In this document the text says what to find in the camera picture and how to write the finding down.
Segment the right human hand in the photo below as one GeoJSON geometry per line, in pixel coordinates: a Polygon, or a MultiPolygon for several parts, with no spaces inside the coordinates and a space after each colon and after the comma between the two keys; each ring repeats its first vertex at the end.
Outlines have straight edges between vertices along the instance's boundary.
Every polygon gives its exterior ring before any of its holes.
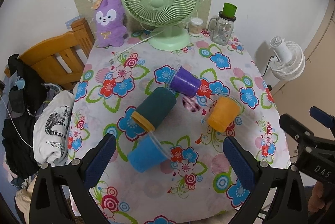
{"type": "Polygon", "coordinates": [[[324,184],[317,181],[312,189],[312,194],[308,200],[308,211],[310,213],[316,213],[321,209],[328,210],[330,208],[334,199],[330,200],[328,203],[325,203],[323,198],[324,192],[324,184]]]}

